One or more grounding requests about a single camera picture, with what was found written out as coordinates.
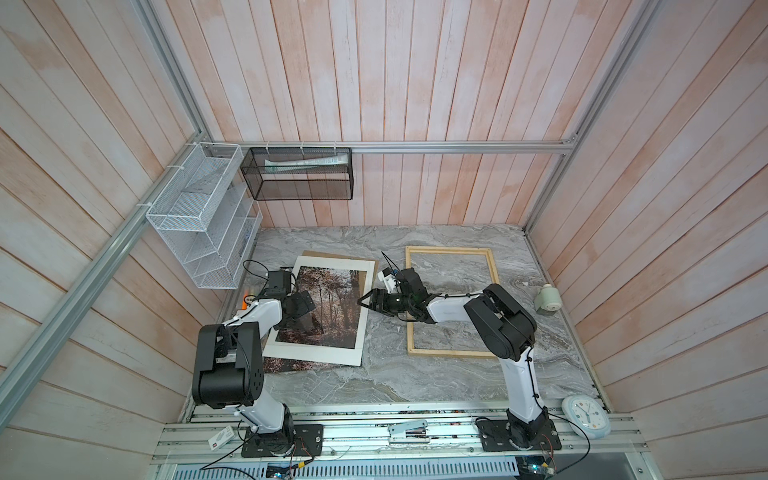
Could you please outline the brown cardboard backing board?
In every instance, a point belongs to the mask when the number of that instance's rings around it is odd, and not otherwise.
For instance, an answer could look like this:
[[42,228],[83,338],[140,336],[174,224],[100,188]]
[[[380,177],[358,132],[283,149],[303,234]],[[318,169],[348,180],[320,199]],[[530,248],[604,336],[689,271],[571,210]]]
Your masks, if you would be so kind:
[[305,251],[300,255],[293,267],[293,274],[300,276],[303,267],[328,268],[336,270],[355,270],[364,273],[363,292],[370,290],[376,283],[378,263],[369,258],[350,257],[341,254],[331,254],[316,251]]

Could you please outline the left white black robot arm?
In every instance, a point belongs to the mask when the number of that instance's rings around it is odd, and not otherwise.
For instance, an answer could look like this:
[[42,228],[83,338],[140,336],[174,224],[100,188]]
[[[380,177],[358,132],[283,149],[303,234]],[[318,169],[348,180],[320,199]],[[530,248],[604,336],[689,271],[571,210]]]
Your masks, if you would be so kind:
[[264,390],[262,339],[273,331],[296,330],[315,305],[295,287],[287,270],[269,271],[266,283],[243,312],[200,329],[192,380],[196,405],[233,407],[260,436],[292,441],[289,408]]

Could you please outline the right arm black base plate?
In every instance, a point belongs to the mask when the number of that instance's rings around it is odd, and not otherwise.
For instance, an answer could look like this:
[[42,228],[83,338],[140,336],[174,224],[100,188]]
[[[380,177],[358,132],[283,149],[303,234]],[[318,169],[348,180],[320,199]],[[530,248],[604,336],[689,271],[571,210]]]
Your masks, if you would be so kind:
[[507,411],[505,419],[492,420],[482,416],[477,417],[474,424],[484,452],[562,449],[559,434],[547,410],[531,422],[524,422]]

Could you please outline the pack of coloured highlighters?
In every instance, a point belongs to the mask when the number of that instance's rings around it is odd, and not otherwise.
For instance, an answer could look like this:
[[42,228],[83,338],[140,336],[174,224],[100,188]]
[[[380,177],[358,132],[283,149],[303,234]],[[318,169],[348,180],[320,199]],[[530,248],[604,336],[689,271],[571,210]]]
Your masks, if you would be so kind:
[[245,295],[242,299],[241,309],[247,310],[255,300],[256,300],[255,295],[251,295],[251,294]]

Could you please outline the white round clock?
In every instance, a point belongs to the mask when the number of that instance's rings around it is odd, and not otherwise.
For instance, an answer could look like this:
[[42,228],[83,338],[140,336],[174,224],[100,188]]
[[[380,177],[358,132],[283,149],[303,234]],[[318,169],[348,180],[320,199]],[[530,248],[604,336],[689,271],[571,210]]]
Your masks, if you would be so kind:
[[571,395],[561,404],[565,418],[572,423],[572,429],[581,437],[598,440],[611,433],[611,421],[606,410],[597,399],[587,395]]

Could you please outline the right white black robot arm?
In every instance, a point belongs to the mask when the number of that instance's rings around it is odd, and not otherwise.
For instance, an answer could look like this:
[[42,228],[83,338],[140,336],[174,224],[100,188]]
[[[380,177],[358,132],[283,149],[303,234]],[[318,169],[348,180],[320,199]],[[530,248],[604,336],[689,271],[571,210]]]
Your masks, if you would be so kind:
[[508,392],[505,442],[522,450],[547,427],[548,410],[539,400],[531,352],[537,324],[531,314],[500,284],[463,295],[430,293],[412,268],[388,267],[379,273],[384,288],[357,300],[359,306],[388,317],[405,315],[410,322],[472,324],[485,347],[501,364]]

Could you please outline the paper inside black basket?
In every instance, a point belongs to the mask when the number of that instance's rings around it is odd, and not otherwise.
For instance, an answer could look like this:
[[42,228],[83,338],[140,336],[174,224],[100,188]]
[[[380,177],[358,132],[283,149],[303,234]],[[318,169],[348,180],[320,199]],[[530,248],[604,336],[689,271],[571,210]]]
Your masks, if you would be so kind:
[[344,171],[350,163],[348,154],[312,158],[265,158],[264,172],[286,174],[292,172],[326,173]]

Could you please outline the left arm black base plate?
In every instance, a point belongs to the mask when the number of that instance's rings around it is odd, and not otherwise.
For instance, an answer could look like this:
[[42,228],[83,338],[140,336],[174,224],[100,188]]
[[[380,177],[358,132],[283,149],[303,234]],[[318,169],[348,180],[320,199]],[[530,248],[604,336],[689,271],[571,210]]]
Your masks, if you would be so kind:
[[243,458],[305,456],[322,452],[324,427],[321,424],[299,424],[291,433],[286,428],[275,433],[253,433],[241,449]]

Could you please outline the grey stapler on rail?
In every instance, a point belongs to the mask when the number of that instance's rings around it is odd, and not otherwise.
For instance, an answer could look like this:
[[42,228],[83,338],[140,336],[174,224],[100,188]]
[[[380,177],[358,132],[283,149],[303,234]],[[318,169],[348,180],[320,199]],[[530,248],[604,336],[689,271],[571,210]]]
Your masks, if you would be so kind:
[[410,420],[388,426],[390,445],[428,444],[431,437],[427,434],[428,422],[423,419]]

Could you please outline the light wooden picture frame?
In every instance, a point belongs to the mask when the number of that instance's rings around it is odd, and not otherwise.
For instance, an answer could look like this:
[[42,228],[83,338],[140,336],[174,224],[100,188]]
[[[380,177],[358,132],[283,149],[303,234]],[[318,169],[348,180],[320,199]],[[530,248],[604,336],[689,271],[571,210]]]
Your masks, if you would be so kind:
[[[471,255],[483,256],[486,259],[487,266],[492,281],[500,280],[498,270],[495,264],[493,252],[490,248],[475,247],[439,247],[439,246],[406,246],[405,247],[405,266],[412,266],[413,254],[444,254],[444,255]],[[473,358],[473,359],[491,359],[494,355],[488,351],[462,351],[462,350],[439,350],[439,349],[419,349],[415,346],[414,323],[408,323],[406,327],[407,335],[407,353],[411,356],[419,357],[449,357],[449,358]]]

